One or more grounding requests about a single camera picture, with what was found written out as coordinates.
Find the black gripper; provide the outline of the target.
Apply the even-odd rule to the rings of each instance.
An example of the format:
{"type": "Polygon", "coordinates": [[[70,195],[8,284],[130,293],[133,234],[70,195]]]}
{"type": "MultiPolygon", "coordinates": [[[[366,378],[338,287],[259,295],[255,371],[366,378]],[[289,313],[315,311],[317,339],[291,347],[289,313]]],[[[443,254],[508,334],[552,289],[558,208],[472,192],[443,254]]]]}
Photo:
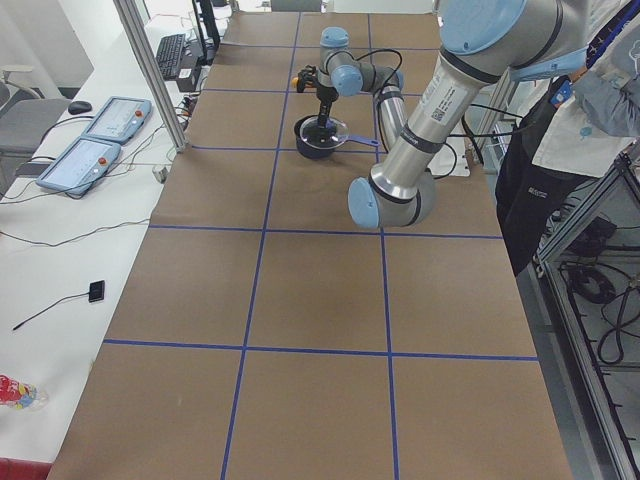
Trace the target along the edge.
{"type": "Polygon", "coordinates": [[[338,92],[334,87],[318,83],[316,85],[316,98],[321,104],[317,117],[317,125],[320,128],[325,128],[329,122],[332,104],[338,100],[338,92]]]}

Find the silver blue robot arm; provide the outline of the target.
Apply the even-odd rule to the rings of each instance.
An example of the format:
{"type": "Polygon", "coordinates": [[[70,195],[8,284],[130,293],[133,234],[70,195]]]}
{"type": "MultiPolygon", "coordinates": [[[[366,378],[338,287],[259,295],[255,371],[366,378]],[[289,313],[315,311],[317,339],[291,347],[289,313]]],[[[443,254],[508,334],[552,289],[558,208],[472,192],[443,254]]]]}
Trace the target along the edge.
{"type": "Polygon", "coordinates": [[[413,113],[405,111],[399,76],[366,65],[349,50],[349,35],[327,27],[320,39],[319,85],[341,96],[374,95],[382,108],[389,152],[348,190],[362,228],[421,222],[435,204],[429,169],[481,88],[508,73],[514,81],[568,74],[586,59],[587,1],[450,1],[431,81],[413,113]]]}

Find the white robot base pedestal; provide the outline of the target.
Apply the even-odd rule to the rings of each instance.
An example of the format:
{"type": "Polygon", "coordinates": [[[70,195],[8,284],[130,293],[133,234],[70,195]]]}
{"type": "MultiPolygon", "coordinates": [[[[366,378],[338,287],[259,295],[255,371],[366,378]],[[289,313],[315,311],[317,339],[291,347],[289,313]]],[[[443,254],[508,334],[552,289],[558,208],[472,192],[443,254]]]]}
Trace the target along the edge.
{"type": "Polygon", "coordinates": [[[435,177],[468,177],[471,173],[462,137],[448,138],[433,157],[429,169],[435,177]]]}

